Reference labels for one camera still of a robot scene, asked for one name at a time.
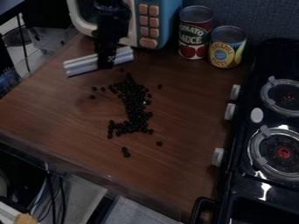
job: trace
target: white rod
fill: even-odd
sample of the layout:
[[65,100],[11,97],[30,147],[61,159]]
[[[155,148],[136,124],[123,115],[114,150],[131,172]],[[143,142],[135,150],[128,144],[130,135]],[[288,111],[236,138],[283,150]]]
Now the white rod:
[[[127,46],[117,48],[116,54],[117,53],[125,53],[125,52],[128,52],[128,51],[132,51],[132,48],[127,45]],[[84,57],[80,57],[80,58],[77,58],[77,59],[66,60],[66,61],[63,62],[63,64],[68,65],[68,64],[72,64],[74,62],[78,62],[78,61],[81,61],[81,60],[89,60],[91,58],[96,58],[96,57],[98,57],[98,54],[94,53],[94,54],[87,55],[87,56],[84,56]]]
[[[116,58],[120,58],[129,54],[132,54],[133,50],[129,50],[126,52],[119,52],[116,54]],[[67,65],[64,65],[65,70],[69,70],[69,69],[75,69],[75,68],[79,68],[79,67],[83,67],[83,66],[89,66],[92,65],[94,63],[97,63],[98,57],[93,57],[90,59],[84,59],[84,60],[80,60],[77,62],[73,62],[73,63],[68,63]]]
[[[123,64],[123,63],[127,63],[134,60],[134,54],[128,54],[125,56],[121,56],[115,59],[115,66]],[[74,69],[68,69],[66,70],[66,75],[69,76],[74,76],[77,74],[84,74],[84,73],[88,73],[88,72],[92,72],[98,69],[98,65],[97,63],[91,64],[91,65],[87,65],[87,66],[81,66],[81,67],[77,67]]]

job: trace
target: orange button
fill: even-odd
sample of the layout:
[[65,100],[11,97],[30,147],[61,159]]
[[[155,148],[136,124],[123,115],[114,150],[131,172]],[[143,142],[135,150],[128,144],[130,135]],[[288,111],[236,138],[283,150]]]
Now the orange button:
[[139,20],[140,20],[140,25],[148,25],[149,24],[149,18],[148,17],[140,16]]
[[148,14],[148,5],[141,3],[139,4],[139,13],[143,14],[143,15],[147,15]]
[[150,48],[150,49],[155,49],[157,46],[157,42],[156,40],[152,39],[152,38],[141,38],[139,41],[141,46]]
[[159,37],[159,30],[158,29],[150,29],[149,35],[152,38],[157,39]]
[[149,25],[151,27],[159,27],[159,19],[156,17],[152,17],[149,19]]
[[157,17],[159,16],[159,6],[157,5],[151,5],[149,7],[149,14],[152,16],[152,17]]
[[145,26],[140,27],[140,33],[144,37],[148,37],[149,36],[149,28],[145,27]]

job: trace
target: can label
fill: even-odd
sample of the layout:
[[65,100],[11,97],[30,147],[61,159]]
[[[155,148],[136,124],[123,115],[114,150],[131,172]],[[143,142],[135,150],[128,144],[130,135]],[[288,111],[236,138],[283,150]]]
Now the can label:
[[195,24],[180,22],[179,54],[190,60],[203,59],[207,54],[210,31]]
[[213,43],[211,41],[209,60],[216,67],[236,67],[241,62],[245,45],[246,41],[231,45],[222,42]]

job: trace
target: red can label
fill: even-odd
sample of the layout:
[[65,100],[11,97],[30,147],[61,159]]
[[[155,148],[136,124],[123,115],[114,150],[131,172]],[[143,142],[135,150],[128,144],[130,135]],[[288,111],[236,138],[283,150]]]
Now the red can label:
[[179,54],[189,60],[203,59],[208,51],[211,29],[208,31],[197,24],[180,22]]

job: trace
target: coffee bean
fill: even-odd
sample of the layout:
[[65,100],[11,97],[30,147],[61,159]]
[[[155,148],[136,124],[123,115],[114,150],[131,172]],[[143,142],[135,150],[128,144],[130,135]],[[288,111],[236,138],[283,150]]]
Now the coffee bean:
[[122,152],[128,152],[127,147],[122,147]]
[[123,156],[126,157],[126,158],[130,158],[131,154],[129,152],[125,152],[125,153],[123,153]]

